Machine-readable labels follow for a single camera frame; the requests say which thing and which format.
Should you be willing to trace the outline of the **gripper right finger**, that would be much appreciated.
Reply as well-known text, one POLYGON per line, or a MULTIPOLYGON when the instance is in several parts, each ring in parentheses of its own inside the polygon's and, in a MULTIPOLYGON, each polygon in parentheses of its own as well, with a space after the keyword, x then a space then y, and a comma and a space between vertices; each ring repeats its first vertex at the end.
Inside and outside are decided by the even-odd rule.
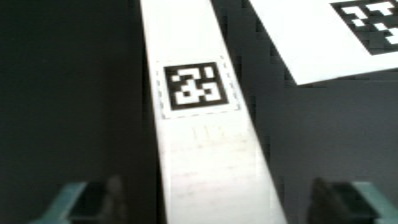
POLYGON ((314 179, 307 224, 398 224, 398 208, 371 182, 314 179))

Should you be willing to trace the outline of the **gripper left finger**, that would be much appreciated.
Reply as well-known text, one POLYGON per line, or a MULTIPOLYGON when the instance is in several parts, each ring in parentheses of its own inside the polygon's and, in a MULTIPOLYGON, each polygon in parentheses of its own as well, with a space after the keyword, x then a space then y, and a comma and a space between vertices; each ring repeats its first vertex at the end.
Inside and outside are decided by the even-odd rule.
POLYGON ((28 224, 127 224, 120 177, 67 183, 40 217, 28 224))

